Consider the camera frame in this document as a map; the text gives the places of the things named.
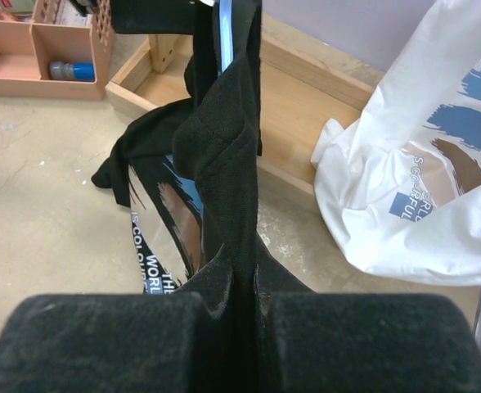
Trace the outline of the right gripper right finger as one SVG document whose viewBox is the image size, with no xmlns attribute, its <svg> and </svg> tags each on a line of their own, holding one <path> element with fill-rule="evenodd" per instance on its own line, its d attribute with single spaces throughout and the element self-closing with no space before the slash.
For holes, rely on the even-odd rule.
<svg viewBox="0 0 481 393">
<path fill-rule="evenodd" d="M 481 352 L 447 297 L 316 293 L 256 251 L 261 392 L 481 392 Z"/>
</svg>

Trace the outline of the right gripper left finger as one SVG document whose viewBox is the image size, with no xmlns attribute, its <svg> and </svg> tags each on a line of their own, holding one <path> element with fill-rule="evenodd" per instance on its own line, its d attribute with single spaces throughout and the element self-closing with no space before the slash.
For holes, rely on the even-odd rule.
<svg viewBox="0 0 481 393">
<path fill-rule="evenodd" d="M 0 336 L 0 392 L 232 392 L 231 252 L 171 295 L 47 294 Z"/>
</svg>

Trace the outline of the black t-shirt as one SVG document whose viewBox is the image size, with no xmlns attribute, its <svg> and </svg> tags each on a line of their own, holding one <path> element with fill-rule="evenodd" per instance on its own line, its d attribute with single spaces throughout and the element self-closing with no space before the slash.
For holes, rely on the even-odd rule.
<svg viewBox="0 0 481 393">
<path fill-rule="evenodd" d="M 178 175 L 193 181 L 204 209 L 209 262 L 223 247 L 231 252 L 232 293 L 227 311 L 232 322 L 232 392 L 247 392 L 258 385 L 254 274 L 256 243 L 261 241 L 256 160 L 262 150 L 262 4 L 232 3 L 234 60 L 223 73 L 218 9 L 196 5 L 194 15 L 193 56 L 185 72 L 189 97 L 132 122 L 92 182 L 111 189 L 115 200 L 126 206 L 128 164 L 165 153 L 172 154 Z"/>
</svg>

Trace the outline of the blue wire hanger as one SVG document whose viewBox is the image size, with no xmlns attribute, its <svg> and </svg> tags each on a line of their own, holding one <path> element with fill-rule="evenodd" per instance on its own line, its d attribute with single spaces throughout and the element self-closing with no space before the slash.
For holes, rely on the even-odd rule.
<svg viewBox="0 0 481 393">
<path fill-rule="evenodd" d="M 220 67 L 223 73 L 234 60 L 232 0 L 218 1 L 218 27 L 220 36 Z"/>
</svg>

